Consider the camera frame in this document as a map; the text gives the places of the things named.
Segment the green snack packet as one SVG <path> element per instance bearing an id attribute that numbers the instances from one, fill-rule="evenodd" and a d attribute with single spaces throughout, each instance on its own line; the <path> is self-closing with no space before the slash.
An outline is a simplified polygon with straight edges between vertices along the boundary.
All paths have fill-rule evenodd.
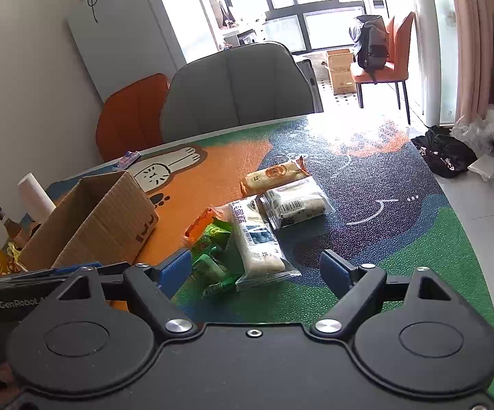
<path id="1" fill-rule="evenodd" d="M 229 269 L 221 260 L 232 233 L 233 227 L 229 222 L 212 218 L 190 249 L 191 277 L 203 287 L 202 297 L 216 296 L 236 288 L 240 274 Z"/>

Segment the orange snack packet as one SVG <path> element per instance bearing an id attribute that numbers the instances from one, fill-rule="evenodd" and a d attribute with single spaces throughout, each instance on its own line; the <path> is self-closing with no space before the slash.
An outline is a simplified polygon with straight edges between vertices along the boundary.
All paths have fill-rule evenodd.
<path id="1" fill-rule="evenodd" d="M 205 209 L 184 231 L 181 236 L 185 247 L 192 247 L 200 239 L 205 229 L 219 218 L 220 213 L 212 207 Z"/>

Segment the white black snack pack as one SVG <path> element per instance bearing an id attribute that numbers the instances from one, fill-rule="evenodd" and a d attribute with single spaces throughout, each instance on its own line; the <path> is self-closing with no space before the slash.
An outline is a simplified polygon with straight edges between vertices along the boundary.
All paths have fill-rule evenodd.
<path id="1" fill-rule="evenodd" d="M 313 177 L 270 189 L 260 197 L 274 230 L 328 215 L 334 207 Z"/>

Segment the beige bread snack pack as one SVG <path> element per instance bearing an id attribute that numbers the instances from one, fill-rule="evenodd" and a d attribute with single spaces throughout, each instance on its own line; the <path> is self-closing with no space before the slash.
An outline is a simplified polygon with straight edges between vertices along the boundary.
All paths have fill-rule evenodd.
<path id="1" fill-rule="evenodd" d="M 242 196 L 249 197 L 263 194 L 270 189 L 278 188 L 309 176 L 304 159 L 299 156 L 295 160 L 289 160 L 247 174 L 239 181 L 239 187 Z"/>

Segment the brown glass bottle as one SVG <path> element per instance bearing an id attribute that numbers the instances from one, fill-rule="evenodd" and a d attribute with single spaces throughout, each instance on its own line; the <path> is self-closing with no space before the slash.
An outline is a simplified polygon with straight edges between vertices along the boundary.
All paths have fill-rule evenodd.
<path id="1" fill-rule="evenodd" d="M 13 241 L 18 249 L 23 249 L 26 246 L 27 240 L 25 239 L 25 234 L 21 225 L 11 218 L 4 212 L 0 206 L 0 221 L 4 225 L 8 238 Z"/>

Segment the brown cardboard box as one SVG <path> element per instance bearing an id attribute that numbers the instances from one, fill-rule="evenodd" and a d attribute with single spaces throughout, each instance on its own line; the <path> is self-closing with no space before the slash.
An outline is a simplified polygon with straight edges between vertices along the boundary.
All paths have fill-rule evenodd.
<path id="1" fill-rule="evenodd" d="M 132 263 L 158 223 L 154 205 L 126 171 L 80 180 L 20 253 L 27 269 Z"/>

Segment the colourful cat table mat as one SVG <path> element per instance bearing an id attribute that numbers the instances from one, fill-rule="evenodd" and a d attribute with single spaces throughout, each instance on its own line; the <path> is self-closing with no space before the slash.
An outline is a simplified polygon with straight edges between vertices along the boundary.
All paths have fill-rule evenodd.
<path id="1" fill-rule="evenodd" d="M 198 240 L 194 225 L 205 229 L 219 219 L 233 231 L 226 243 L 211 245 L 213 259 L 246 281 L 212 297 L 192 281 L 176 298 L 210 333 L 225 335 L 246 321 L 316 321 L 352 283 L 344 274 L 335 287 L 324 282 L 324 275 L 334 272 L 323 257 L 330 249 L 353 265 L 375 263 L 391 275 L 430 265 L 464 295 L 477 320 L 490 326 L 482 335 L 460 329 L 457 320 L 439 328 L 435 320 L 423 319 L 412 328 L 393 329 L 390 320 L 405 304 L 400 298 L 384 300 L 363 338 L 394 376 L 434 390 L 448 383 L 447 370 L 425 374 L 414 366 L 415 355 L 405 347 L 413 334 L 424 347 L 436 343 L 455 354 L 476 342 L 459 368 L 464 379 L 490 355 L 494 311 L 472 248 L 415 147 L 393 123 L 360 129 L 317 115 L 195 134 L 145 151 L 129 171 L 138 193 L 152 202 L 158 223 L 149 225 L 128 194 L 101 205 L 106 186 L 118 175 L 110 166 L 57 182 L 50 193 L 79 221 L 58 225 L 64 243 L 56 265 L 156 263 Z"/>

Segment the white paper towel roll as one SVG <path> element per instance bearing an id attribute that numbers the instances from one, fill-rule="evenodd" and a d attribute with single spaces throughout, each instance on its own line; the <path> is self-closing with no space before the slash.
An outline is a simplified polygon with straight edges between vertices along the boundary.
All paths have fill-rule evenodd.
<path id="1" fill-rule="evenodd" d="M 32 173 L 25 175 L 17 185 L 27 214 L 34 222 L 45 222 L 56 206 Z"/>

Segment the black bag on floor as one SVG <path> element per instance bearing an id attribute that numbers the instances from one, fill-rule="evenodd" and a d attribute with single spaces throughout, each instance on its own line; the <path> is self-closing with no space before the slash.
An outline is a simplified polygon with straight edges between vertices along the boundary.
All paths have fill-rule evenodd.
<path id="1" fill-rule="evenodd" d="M 412 138 L 411 142 L 429 169 L 445 179 L 453 179 L 467 172 L 468 167 L 477 160 L 473 150 L 451 136 L 448 128 L 431 126 L 424 135 Z"/>

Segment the grey upholstered chair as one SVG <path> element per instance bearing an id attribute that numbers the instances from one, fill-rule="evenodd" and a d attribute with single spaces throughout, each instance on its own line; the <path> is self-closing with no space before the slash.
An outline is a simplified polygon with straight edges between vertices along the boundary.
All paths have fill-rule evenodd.
<path id="1" fill-rule="evenodd" d="M 160 116 L 165 142 L 316 111 L 311 87 L 281 43 L 233 47 L 174 74 Z"/>

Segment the cardboard box on floor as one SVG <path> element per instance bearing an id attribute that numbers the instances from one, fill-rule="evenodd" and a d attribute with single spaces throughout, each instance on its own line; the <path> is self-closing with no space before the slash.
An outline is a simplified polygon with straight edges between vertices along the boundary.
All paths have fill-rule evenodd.
<path id="1" fill-rule="evenodd" d="M 348 48 L 326 52 L 329 78 L 333 94 L 355 94 L 355 82 L 351 76 L 353 55 Z"/>

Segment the black grey backpack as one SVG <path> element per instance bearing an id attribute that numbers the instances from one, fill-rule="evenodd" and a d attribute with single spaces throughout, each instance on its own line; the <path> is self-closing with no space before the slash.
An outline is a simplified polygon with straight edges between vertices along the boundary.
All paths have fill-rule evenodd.
<path id="1" fill-rule="evenodd" d="M 349 27 L 353 61 L 376 82 L 376 71 L 384 69 L 389 56 L 389 34 L 380 15 L 360 15 Z"/>

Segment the white cabinet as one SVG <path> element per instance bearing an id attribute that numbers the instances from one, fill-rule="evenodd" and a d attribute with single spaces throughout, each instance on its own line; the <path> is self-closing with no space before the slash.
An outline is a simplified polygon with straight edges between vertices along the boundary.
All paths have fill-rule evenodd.
<path id="1" fill-rule="evenodd" d="M 186 59 L 162 0 L 84 0 L 68 17 L 71 35 L 101 100 Z"/>

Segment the pink curtain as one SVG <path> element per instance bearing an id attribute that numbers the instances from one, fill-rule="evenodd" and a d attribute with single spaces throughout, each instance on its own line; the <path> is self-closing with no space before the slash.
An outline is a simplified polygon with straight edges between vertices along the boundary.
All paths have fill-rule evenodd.
<path id="1" fill-rule="evenodd" d="M 458 41 L 456 121 L 486 117 L 493 86 L 494 0 L 454 0 Z"/>

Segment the orange chair by wall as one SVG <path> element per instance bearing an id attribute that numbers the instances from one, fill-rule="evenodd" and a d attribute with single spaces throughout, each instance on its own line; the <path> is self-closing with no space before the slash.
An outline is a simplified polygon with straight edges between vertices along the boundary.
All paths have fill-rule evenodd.
<path id="1" fill-rule="evenodd" d="M 134 82 L 104 103 L 96 145 L 105 162 L 163 143 L 160 116 L 170 83 L 162 73 Z"/>

